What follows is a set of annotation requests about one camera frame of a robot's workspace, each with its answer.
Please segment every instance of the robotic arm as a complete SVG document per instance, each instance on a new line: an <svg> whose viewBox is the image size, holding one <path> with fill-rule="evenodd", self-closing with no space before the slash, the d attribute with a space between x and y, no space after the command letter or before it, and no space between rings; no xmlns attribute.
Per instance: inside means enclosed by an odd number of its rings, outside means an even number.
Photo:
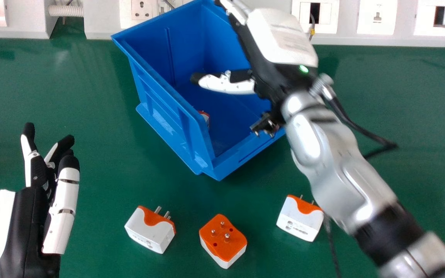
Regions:
<svg viewBox="0 0 445 278"><path fill-rule="evenodd" d="M251 10L239 0L215 3L226 10L251 65L245 84L253 84L255 93L272 104L252 131L273 136L279 127L286 129L293 160L309 179L314 199L357 240L380 276L445 278L445 245L403 208L339 117L386 148L396 145L346 116L331 87L332 79L318 75L318 57L297 19L275 9ZM241 93L235 83L243 81L231 81L231 75L194 74L192 81L209 90L215 84L209 80L224 81L229 85L215 91Z"/></svg>
<svg viewBox="0 0 445 278"><path fill-rule="evenodd" d="M19 192L0 191L0 278L58 278L75 219L80 166L71 135L45 158L27 123L20 137L25 185Z"/></svg>

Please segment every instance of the blue bin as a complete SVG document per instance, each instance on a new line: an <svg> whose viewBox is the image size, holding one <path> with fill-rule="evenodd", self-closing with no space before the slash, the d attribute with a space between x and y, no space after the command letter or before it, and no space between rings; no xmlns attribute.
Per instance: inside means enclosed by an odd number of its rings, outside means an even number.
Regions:
<svg viewBox="0 0 445 278"><path fill-rule="evenodd" d="M140 105L136 110L193 173L220 181L283 136L255 136L249 127L270 102L190 83L194 72L249 68L225 12L195 0L113 35L128 56ZM210 115L210 128L198 111Z"/></svg>

